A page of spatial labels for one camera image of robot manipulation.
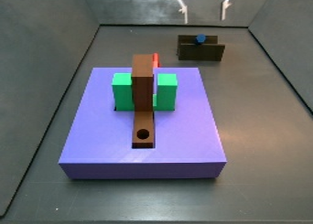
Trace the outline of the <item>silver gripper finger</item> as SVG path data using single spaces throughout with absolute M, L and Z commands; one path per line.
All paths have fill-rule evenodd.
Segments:
M 178 0 L 178 4 L 179 4 L 179 13 L 183 15 L 184 18 L 184 24 L 188 24 L 188 8 L 187 5 L 184 4 L 183 0 Z
M 220 2 L 220 21 L 226 19 L 226 11 L 230 6 L 231 6 L 231 0 L 223 0 Z

